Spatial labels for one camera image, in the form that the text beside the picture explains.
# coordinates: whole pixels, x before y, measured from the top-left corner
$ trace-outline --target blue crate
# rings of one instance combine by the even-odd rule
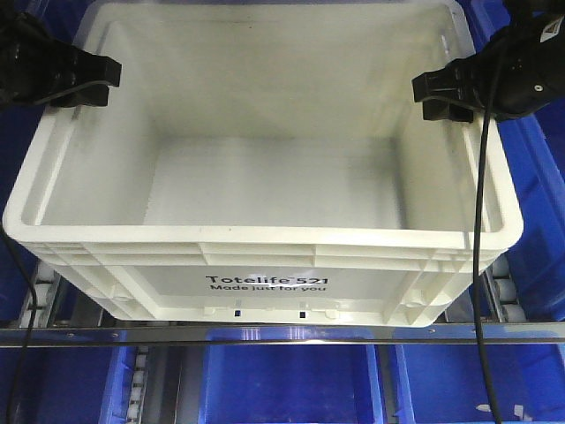
[[[30,349],[19,385],[19,422],[124,424],[136,349]],[[19,350],[0,349],[0,417]]]
[[[509,22],[501,0],[463,1],[463,7],[478,49]],[[539,111],[537,118],[499,125],[524,216],[523,236],[507,253],[510,272],[526,315],[558,321],[565,319],[563,116],[565,101],[558,101]]]
[[[492,422],[491,413],[477,409],[487,399],[476,346],[392,349],[401,424]],[[491,345],[487,351],[504,422],[523,422],[515,405],[522,405],[534,423],[565,422],[563,345]]]
[[[376,353],[362,345],[214,345],[200,424],[383,424]]]

